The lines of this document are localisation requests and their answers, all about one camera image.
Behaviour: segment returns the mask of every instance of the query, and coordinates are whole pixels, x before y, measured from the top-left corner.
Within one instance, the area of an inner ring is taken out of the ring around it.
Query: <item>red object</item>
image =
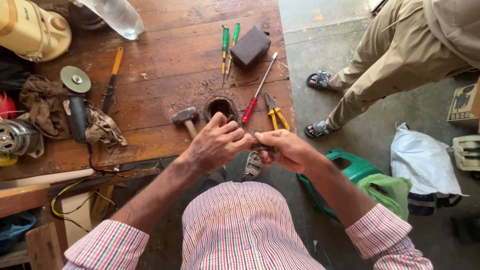
[[[255,107],[255,104],[257,104],[258,99],[253,97],[250,99],[250,104],[248,104],[247,108],[245,109],[245,112],[243,113],[241,117],[241,121],[244,123],[247,123],[248,120],[250,119],[250,116],[252,115],[253,108]]]
[[[7,100],[5,100],[5,94],[0,93],[0,117],[2,119],[14,119],[17,117],[16,112],[4,113],[12,110],[17,110],[13,99],[7,97]]]

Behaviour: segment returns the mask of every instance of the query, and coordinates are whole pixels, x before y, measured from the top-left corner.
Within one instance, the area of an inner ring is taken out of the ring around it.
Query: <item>green screwdriver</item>
[[[223,27],[223,62],[222,62],[222,88],[223,88],[223,79],[225,77],[225,57],[227,55],[228,46],[228,27]]]
[[[235,32],[233,32],[233,43],[232,47],[235,46],[235,42],[237,42],[237,38],[239,36],[240,32],[240,23],[235,24]],[[230,74],[230,66],[232,66],[232,54],[230,53],[230,61],[228,61],[228,68],[227,68],[227,80],[228,80],[228,75]]]

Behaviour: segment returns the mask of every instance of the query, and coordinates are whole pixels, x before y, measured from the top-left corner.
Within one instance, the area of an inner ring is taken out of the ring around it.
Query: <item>grinding disc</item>
[[[87,74],[76,67],[63,67],[60,71],[60,78],[68,89],[77,93],[85,93],[92,86]]]

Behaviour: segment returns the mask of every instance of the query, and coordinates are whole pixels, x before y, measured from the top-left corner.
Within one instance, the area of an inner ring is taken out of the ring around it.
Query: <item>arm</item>
[[[255,138],[280,149],[275,160],[265,151],[260,153],[265,166],[275,161],[307,175],[335,211],[362,258],[377,258],[375,269],[433,268],[407,237],[411,226],[361,192],[327,157],[286,130],[256,133]]]
[[[65,269],[134,269],[155,222],[200,175],[219,169],[252,145],[253,138],[227,124],[222,113],[168,168],[130,202],[71,246]]]

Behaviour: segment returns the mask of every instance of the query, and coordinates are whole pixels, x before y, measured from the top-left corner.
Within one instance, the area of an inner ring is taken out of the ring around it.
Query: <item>angle grinder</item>
[[[81,69],[65,66],[60,71],[60,78],[69,91],[62,92],[57,97],[62,101],[67,113],[68,126],[75,142],[86,143],[85,131],[89,125],[85,110],[85,93],[92,83]]]

